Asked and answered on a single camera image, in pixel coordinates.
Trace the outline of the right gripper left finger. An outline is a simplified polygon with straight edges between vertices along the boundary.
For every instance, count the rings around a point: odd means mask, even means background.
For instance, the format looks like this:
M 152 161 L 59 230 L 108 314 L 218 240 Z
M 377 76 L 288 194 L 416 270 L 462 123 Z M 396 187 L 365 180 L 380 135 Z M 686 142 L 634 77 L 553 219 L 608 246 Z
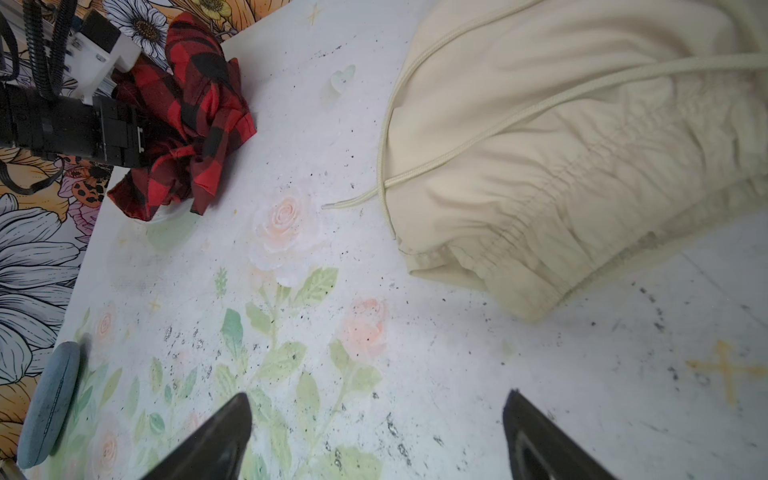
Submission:
M 239 392 L 143 479 L 237 479 L 251 433 L 248 396 Z

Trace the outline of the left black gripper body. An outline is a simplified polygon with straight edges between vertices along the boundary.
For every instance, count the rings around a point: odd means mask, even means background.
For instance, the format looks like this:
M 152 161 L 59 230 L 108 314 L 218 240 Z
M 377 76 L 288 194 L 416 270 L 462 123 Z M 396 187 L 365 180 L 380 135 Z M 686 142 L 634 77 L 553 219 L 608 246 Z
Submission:
M 3 84 L 1 146 L 141 168 L 147 165 L 147 117 L 108 97 L 97 96 L 91 105 L 69 97 L 49 101 L 34 89 Z

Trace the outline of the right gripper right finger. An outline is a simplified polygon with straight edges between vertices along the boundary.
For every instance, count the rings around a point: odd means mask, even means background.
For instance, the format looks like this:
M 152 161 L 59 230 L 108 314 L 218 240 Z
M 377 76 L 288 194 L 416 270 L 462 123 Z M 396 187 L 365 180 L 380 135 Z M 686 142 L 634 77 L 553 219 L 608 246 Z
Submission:
M 513 479 L 615 479 L 519 390 L 509 392 L 502 423 Z

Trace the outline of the red black plaid cloth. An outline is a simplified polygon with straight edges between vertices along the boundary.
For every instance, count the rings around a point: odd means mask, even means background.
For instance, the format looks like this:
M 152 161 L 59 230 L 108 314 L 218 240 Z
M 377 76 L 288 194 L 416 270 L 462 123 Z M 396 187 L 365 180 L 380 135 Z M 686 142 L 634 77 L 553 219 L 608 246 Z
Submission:
M 176 17 L 165 52 L 169 70 L 139 59 L 116 73 L 115 96 L 169 127 L 148 143 L 150 164 L 127 173 L 108 193 L 128 217 L 151 220 L 160 207 L 191 200 L 202 215 L 216 199 L 229 155 L 257 132 L 236 59 L 189 13 Z

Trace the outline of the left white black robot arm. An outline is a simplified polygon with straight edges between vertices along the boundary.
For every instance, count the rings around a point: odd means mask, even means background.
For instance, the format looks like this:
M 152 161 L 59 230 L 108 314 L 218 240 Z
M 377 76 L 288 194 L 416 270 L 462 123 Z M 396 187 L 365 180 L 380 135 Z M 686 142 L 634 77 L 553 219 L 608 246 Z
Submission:
M 1 145 L 147 166 L 150 119 L 106 91 L 112 73 L 130 70 L 141 51 L 99 13 L 78 18 L 77 7 L 61 1 L 46 22 L 41 1 L 2 2 Z

